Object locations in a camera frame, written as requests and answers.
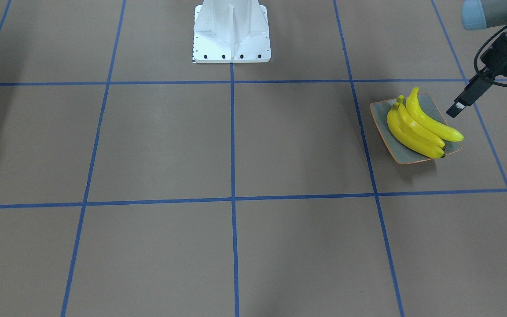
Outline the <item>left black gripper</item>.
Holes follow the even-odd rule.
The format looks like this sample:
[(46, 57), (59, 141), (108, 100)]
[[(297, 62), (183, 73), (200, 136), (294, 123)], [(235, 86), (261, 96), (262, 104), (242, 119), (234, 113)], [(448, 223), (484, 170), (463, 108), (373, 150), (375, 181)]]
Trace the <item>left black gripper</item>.
[(497, 76), (507, 77), (507, 33), (496, 38), (490, 47), (481, 54), (485, 67), (476, 74), (453, 101), (446, 114), (455, 118), (466, 107), (472, 106), (493, 85)]

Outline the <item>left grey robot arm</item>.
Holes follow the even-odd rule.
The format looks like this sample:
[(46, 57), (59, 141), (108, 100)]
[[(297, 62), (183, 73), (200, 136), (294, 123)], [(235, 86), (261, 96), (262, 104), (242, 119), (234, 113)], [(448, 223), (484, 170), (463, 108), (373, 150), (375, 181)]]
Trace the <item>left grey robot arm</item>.
[(465, 0), (461, 21), (466, 30), (500, 29), (475, 54), (475, 75), (447, 110), (450, 117), (472, 106), (493, 85), (507, 88), (496, 82), (499, 77), (507, 78), (507, 0)]

